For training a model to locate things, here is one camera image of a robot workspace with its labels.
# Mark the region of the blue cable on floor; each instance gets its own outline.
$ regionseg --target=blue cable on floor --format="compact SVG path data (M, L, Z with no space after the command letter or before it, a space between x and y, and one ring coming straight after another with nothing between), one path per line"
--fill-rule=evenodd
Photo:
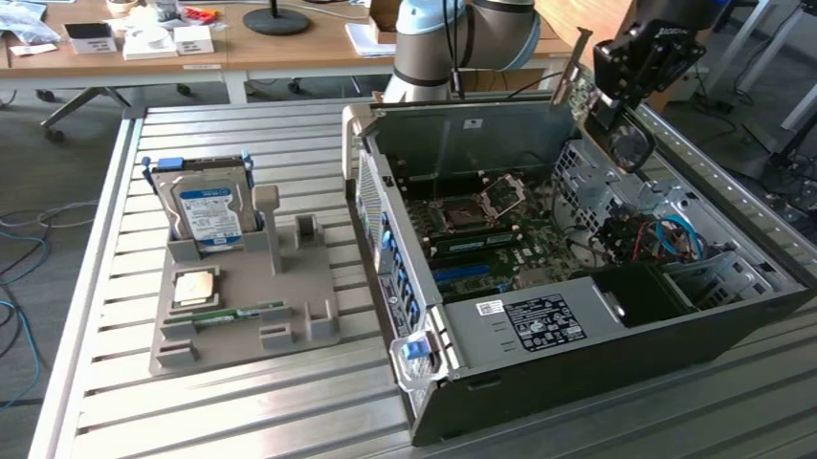
M44 263L46 259L48 258L48 243L40 239L39 237L27 237L27 236L18 236L15 234L8 234L4 231L0 231L0 236L6 236L10 239L18 239L20 241L32 241L36 242L38 244L40 244L43 246L43 253L40 255L40 259L38 260L38 263L35 263L31 268L28 268L28 270L26 270L23 273L20 273L16 277L12 278L12 280L4 280L0 281L0 284L3 285L10 285L14 282L18 282L18 280L20 280L23 277L26 277L28 274L32 273L32 271L35 271L40 265Z
M26 339L28 340L28 345L31 346L31 353L32 353L32 356L35 358L35 378L31 381L31 383L28 384L28 386L26 387L26 389L23 389L23 391L19 393L19 395L16 397L14 397L0 407L0 413L3 413L7 410L7 408L15 404L15 402L18 400L20 400L23 397L26 397L26 394L28 393L28 391L40 382L40 359L38 358L38 347L35 346L35 339L32 338L32 335L31 335L31 327L28 326L28 320L26 319L26 315L18 310L18 308L14 306L14 304L10 303L8 301L0 301L0 304L4 305L7 308L10 308L12 310L12 314L18 315L20 323L23 324L23 331L26 332Z

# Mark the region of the white box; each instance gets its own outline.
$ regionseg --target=white box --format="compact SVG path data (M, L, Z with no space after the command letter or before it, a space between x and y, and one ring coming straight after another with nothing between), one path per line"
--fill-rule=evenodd
M117 52L114 32L107 24L66 24L66 32L79 55Z
M209 26L178 27L174 29L174 41L181 55L202 55L215 51Z
M154 43L146 43L137 39L126 38L126 46L123 47L123 58L126 60L158 59L161 57L175 57L177 46L170 36Z

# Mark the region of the cardboard box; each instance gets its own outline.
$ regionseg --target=cardboard box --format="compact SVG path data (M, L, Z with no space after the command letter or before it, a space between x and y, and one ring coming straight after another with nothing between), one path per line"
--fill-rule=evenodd
M181 55L214 53L214 39L209 26L189 26L174 29L174 41Z
M372 0L369 26L374 41L381 45L397 43L397 13L400 0Z
M66 24L66 33L79 55L117 52L114 31L107 24Z

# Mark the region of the white label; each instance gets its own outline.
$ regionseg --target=white label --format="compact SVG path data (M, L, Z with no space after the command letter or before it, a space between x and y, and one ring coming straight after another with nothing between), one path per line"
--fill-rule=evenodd
M466 120L462 123L464 129L482 129L482 119Z
M502 307L502 299L494 299L485 303L477 303L477 310L481 312L481 316L489 316L492 314L500 314L506 311Z
M11 46L10 50L12 50L15 55L39 55L40 53L47 53L48 51L56 50L56 46L54 46L51 43L36 46Z
M221 69L221 64L187 64L182 68L185 70L218 70Z
M193 238L205 246L223 246L242 237L239 216L230 209L230 188L198 189L179 193Z

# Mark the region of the wooden desk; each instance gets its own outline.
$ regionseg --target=wooden desk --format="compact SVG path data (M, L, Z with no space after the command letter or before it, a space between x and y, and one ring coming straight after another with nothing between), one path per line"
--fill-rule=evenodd
M0 89L83 88L129 86L197 81L222 81L231 103L247 103L245 82L261 78L331 77L389 74L392 57L364 58L357 55L343 26L349 19L317 11L303 11L313 21L305 33L266 36L250 31L242 22L245 13L261 5L214 5L227 29L214 32L217 52L174 58L126 61L122 53L76 55L68 42L59 50L18 57L4 47L8 65L0 59ZM323 9L353 16L366 10L349 5L325 5ZM63 24L94 22L110 18L103 0L78 0L74 4L48 4L46 24L64 33ZM19 44L10 35L10 46ZM528 68L550 67L564 62L570 45L553 30L542 27L540 46Z
M225 15L225 6L214 7ZM44 22L64 38L63 24L97 22L110 19L111 13L103 0L78 0L76 3L48 4ZM89 77L122 74L154 74L185 72L190 65L227 65L227 32L213 31L217 52L207 55L182 55L174 58L126 60L122 53L78 55L71 43L56 44L58 51L42 55L19 57L7 51L11 68L0 72L0 77ZM6 38L10 46L20 42L12 34ZM118 47L123 48L123 39L118 38Z

